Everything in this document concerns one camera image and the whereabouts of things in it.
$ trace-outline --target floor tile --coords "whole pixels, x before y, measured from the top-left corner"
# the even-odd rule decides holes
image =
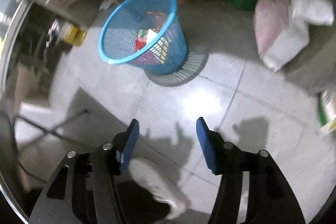
[[[82,146],[68,143],[48,134],[40,141],[25,149],[20,155],[20,161],[30,173],[48,180],[66,153],[71,150],[75,150],[78,153],[87,152],[87,149]],[[34,179],[31,179],[30,182],[32,186],[41,185]]]
[[[34,102],[23,101],[20,106],[20,115],[46,128],[55,124],[51,107],[35,105]]]
[[[129,124],[149,82],[140,68],[109,65],[93,95],[117,119]]]
[[[150,82],[135,113],[142,139],[191,170],[202,154],[196,120],[203,116],[209,128],[219,126],[232,96],[232,90],[200,77],[174,88]]]
[[[109,67],[99,55],[98,43],[102,27],[111,12],[112,10],[101,12],[88,30],[83,44],[73,47],[69,53],[63,54],[61,59],[90,92],[96,90],[102,74]]]
[[[171,180],[177,187],[182,187],[190,174],[188,171],[157,152],[140,138],[136,143],[133,157],[143,157],[156,163],[162,171],[162,174]]]
[[[219,187],[219,184],[221,183],[222,176],[221,175],[216,176],[211,172],[211,170],[207,167],[203,155],[201,156],[201,161],[199,162],[197,167],[193,170],[193,173],[216,187]]]
[[[189,200],[191,200],[191,209],[208,214],[212,212],[218,192],[217,187],[196,176],[191,176],[187,184],[182,187],[182,191],[188,196]]]
[[[210,218],[210,214],[197,211],[194,209],[187,209],[187,211],[174,219],[176,224],[207,224]]]
[[[281,72],[272,73],[261,62],[248,60],[238,90],[305,122],[312,104],[302,89],[285,81]]]
[[[245,60],[223,53],[211,53],[201,76],[235,89],[243,72]]]
[[[335,186],[335,159],[333,137],[321,137],[314,130],[305,128],[295,149],[288,150],[277,160],[300,204],[306,223],[321,209]]]
[[[268,150],[274,159],[297,145],[302,127],[286,115],[236,93],[219,132],[241,150]]]
[[[79,90],[81,86],[82,84],[77,80],[66,63],[60,62],[52,80],[49,98],[58,97],[63,107],[68,109],[77,90]]]
[[[244,151],[270,152],[292,187],[306,221],[317,213],[335,186],[333,141],[317,136],[314,130],[304,130],[286,115],[242,94],[235,95],[220,132]],[[316,193],[314,201],[312,192]]]
[[[51,88],[49,91],[49,95],[48,95],[48,101],[50,104],[50,108],[53,112],[64,112],[65,110],[65,106],[62,102],[62,97],[61,95],[58,94],[58,92],[56,91],[56,88],[53,89]]]
[[[20,119],[16,121],[14,131],[16,143],[19,150],[21,150],[23,147],[27,146],[31,142],[34,142],[41,136],[44,136],[43,132],[40,129]]]
[[[87,110],[77,119],[67,123],[58,133],[92,148],[111,142],[126,127],[83,89],[79,89],[67,109],[64,121]]]
[[[205,45],[209,53],[202,76],[233,89],[237,87],[246,58],[256,51],[252,17],[252,13],[233,10],[223,0],[179,6],[179,21],[187,44]]]

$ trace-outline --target tiled floor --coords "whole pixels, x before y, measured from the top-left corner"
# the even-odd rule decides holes
[[[210,129],[241,149],[268,150],[309,222],[335,185],[335,143],[316,133],[315,99],[258,61],[252,14],[222,0],[183,3],[179,19],[187,43],[206,45],[209,58],[199,76],[176,87],[155,84],[139,68],[102,62],[97,43],[109,14],[102,12],[84,44],[61,58],[49,98],[57,117],[68,111],[78,90],[85,90],[124,125],[138,119],[141,139],[135,155],[163,169],[192,201],[201,224],[207,222],[220,182],[207,169],[197,140],[195,123],[203,116]],[[98,145],[117,131],[108,133],[109,123],[117,122],[105,121],[101,129],[96,120],[69,135]],[[187,216],[180,222],[192,223]]]

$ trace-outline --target tile grout line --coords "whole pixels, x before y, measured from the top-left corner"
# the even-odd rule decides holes
[[[308,129],[308,124],[306,124],[304,127],[302,127],[302,130],[301,130],[301,133],[300,133],[300,137],[299,137],[299,139],[298,139],[298,141],[297,141],[297,143],[296,143],[296,145],[295,146],[297,146],[301,141],[302,141],[302,138],[303,138],[303,136],[304,136],[304,131],[306,131]]]
[[[308,126],[308,123],[307,123],[307,122],[303,122],[303,121],[301,121],[300,119],[296,118],[295,116],[290,115],[290,114],[288,114],[288,113],[285,113],[283,110],[281,110],[281,109],[279,109],[279,108],[277,108],[277,107],[275,107],[275,106],[273,106],[273,105],[270,105],[270,104],[268,104],[267,102],[265,102],[265,101],[263,101],[263,100],[261,100],[261,99],[259,99],[259,98],[257,98],[257,97],[254,97],[254,96],[252,96],[252,95],[249,95],[249,94],[247,94],[247,93],[245,93],[245,92],[243,92],[243,91],[240,91],[240,90],[237,90],[237,93],[239,93],[239,94],[241,94],[241,95],[243,95],[243,96],[249,98],[250,100],[255,101],[255,102],[257,102],[257,103],[259,103],[259,104],[261,104],[261,105],[263,105],[263,106],[265,106],[265,107],[270,108],[271,110],[277,112],[278,114],[282,114],[282,115],[284,115],[284,116],[287,117],[289,120],[295,122],[295,123],[298,124],[299,126],[302,126],[302,127]]]
[[[202,155],[199,157],[199,159],[197,160],[197,162],[196,162],[196,164],[194,165],[194,167],[192,168],[192,170],[191,170],[191,173],[193,173],[194,174],[194,171],[196,170],[196,168],[198,167],[198,165],[201,163],[201,161],[202,161],[202,157],[204,157],[204,155],[203,155],[203,152],[202,152]]]
[[[184,186],[186,186],[189,182],[189,180],[192,178],[193,173],[189,172],[187,177],[184,179],[184,181],[181,183],[181,186],[179,187],[180,189],[182,189]]]
[[[221,122],[220,122],[219,125],[218,125],[218,128],[220,128],[220,127],[223,125],[224,120],[225,120],[225,118],[226,118],[226,116],[227,116],[227,114],[228,114],[228,112],[229,112],[229,109],[230,109],[230,107],[231,107],[231,105],[232,105],[232,102],[233,102],[233,100],[234,100],[234,98],[235,98],[235,96],[236,96],[236,93],[237,93],[237,90],[238,90],[240,81],[241,81],[241,79],[242,79],[242,77],[243,77],[243,73],[244,73],[244,70],[245,70],[246,62],[247,62],[247,58],[245,59],[245,63],[244,63],[243,69],[242,69],[242,71],[241,71],[241,75],[240,75],[240,77],[239,77],[237,87],[236,87],[236,89],[235,89],[235,91],[234,91],[234,93],[233,93],[233,95],[232,95],[232,98],[231,98],[231,100],[230,100],[229,105],[227,106],[227,109],[225,110],[224,116],[223,116]]]
[[[220,85],[220,86],[222,86],[223,88],[226,88],[226,89],[228,89],[228,90],[235,90],[233,87],[228,86],[228,85],[225,85],[225,84],[222,84],[222,83],[219,83],[219,82],[216,82],[215,80],[213,80],[213,79],[211,79],[211,78],[209,78],[209,77],[205,77],[205,76],[202,76],[202,75],[197,75],[197,77],[200,77],[200,78],[209,80],[210,82],[215,83],[215,84],[217,84],[217,85]]]
[[[216,188],[219,188],[219,185],[215,185],[214,183],[205,180],[204,178],[202,178],[202,177],[196,175],[196,174],[193,173],[193,172],[191,172],[190,175],[195,176],[195,177],[197,177],[198,179],[200,179],[200,180],[202,180],[202,181],[204,181],[204,182],[207,182],[207,183],[209,183],[210,185],[212,185],[212,186],[214,186],[214,187],[216,187]]]
[[[110,115],[112,115],[118,122],[120,122],[126,129],[128,128],[128,125],[124,124],[122,121],[120,121],[115,115],[113,115],[111,112],[109,112],[109,110],[104,107],[97,99],[96,97],[92,94],[92,92],[82,83],[82,81],[79,79],[79,77],[77,77],[73,71],[71,70],[71,68],[68,66],[68,64],[65,62],[65,66],[70,70],[70,72],[72,73],[72,75],[76,78],[76,80],[81,84],[80,88],[83,88],[85,92],[87,92],[90,97],[95,100],[103,109],[105,109]]]
[[[134,115],[135,115],[135,113],[137,112],[137,109],[138,109],[138,106],[140,105],[140,102],[142,101],[142,99],[143,99],[143,95],[145,94],[145,92],[146,92],[146,90],[147,90],[147,87],[148,87],[148,85],[149,85],[149,82],[150,82],[150,79],[148,79],[148,83],[147,83],[147,85],[145,86],[145,88],[143,89],[143,92],[142,92],[142,95],[141,95],[141,97],[140,97],[140,99],[139,99],[139,102],[136,104],[136,107],[134,108],[134,110],[133,110],[133,112],[132,112],[132,119],[133,119],[133,117],[134,117]]]
[[[85,88],[85,91],[102,107],[102,108],[104,108],[107,112],[109,112],[94,96],[93,96],[93,94],[88,90],[88,88],[86,88],[85,87],[85,85],[80,81],[80,79],[78,78],[78,77],[76,77],[76,75],[73,73],[73,71],[69,68],[69,66],[68,66],[68,64],[67,63],[65,63],[65,65],[66,65],[66,67],[70,70],[70,72],[73,74],[73,76],[78,80],[78,82],[82,85],[82,87],[84,87]],[[144,88],[144,90],[143,90],[143,93],[142,93],[142,95],[141,95],[141,98],[140,98],[140,100],[139,100],[139,102],[138,102],[138,104],[137,104],[137,106],[135,107],[135,109],[134,109],[134,112],[133,112],[133,114],[132,114],[132,116],[134,116],[134,113],[136,112],[136,110],[137,110],[137,108],[138,108],[138,106],[139,106],[139,104],[140,104],[140,102],[141,102],[141,100],[142,100],[142,98],[143,98],[143,95],[144,95],[144,93],[146,92],[146,90],[147,90],[147,87],[148,87],[148,85],[149,85],[149,83],[150,83],[150,80],[148,80],[148,83],[147,83],[147,85],[146,85],[146,87]],[[117,117],[115,117],[115,119],[117,120],[117,121],[119,121],[123,126],[125,126],[126,128],[127,128],[127,125],[125,125],[123,122],[121,122],[119,119],[117,119]],[[163,155],[162,153],[160,153],[158,150],[156,150],[154,147],[152,147],[150,144],[148,144],[145,140],[143,140],[140,136],[139,136],[139,139],[140,140],[142,140],[144,143],[146,143],[147,145],[149,145],[155,152],[157,152],[159,155],[161,155],[162,157],[164,157],[164,158],[166,158],[166,159],[168,159],[170,162],[172,162],[173,164],[175,164],[176,166],[178,166],[179,168],[181,168],[181,169],[183,169],[184,171],[186,171],[186,172],[188,172],[188,176],[187,176],[187,178],[185,179],[185,182],[183,182],[183,184],[182,184],[182,186],[181,186],[181,188],[183,187],[183,186],[185,186],[186,184],[187,184],[187,182],[189,181],[189,179],[190,179],[190,177],[191,177],[191,175],[194,175],[194,173],[192,172],[192,171],[189,171],[189,170],[187,170],[187,169],[185,169],[184,167],[182,167],[181,165],[179,165],[179,164],[177,164],[176,162],[174,162],[174,161],[172,161],[171,159],[169,159],[168,157],[166,157],[165,155]],[[195,167],[193,168],[193,170],[197,167],[197,165],[199,164],[201,162],[201,158],[198,160],[198,162],[197,162],[197,164],[195,165]]]

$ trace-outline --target blue wastebasket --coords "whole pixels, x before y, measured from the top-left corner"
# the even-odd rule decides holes
[[[139,47],[143,32],[152,39]],[[157,74],[177,70],[187,57],[187,45],[176,0],[125,0],[102,29],[99,53],[113,65],[129,63]]]

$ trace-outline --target blue gripper pad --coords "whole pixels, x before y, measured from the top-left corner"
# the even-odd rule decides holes
[[[125,171],[132,158],[135,145],[139,138],[139,122],[133,119],[126,132],[118,133],[112,143],[119,155],[119,170]]]
[[[203,117],[199,117],[196,121],[196,133],[198,141],[201,145],[205,162],[207,163],[208,168],[212,171],[213,174],[216,174],[216,153],[210,143],[209,132],[210,130],[205,120],[203,119]]]

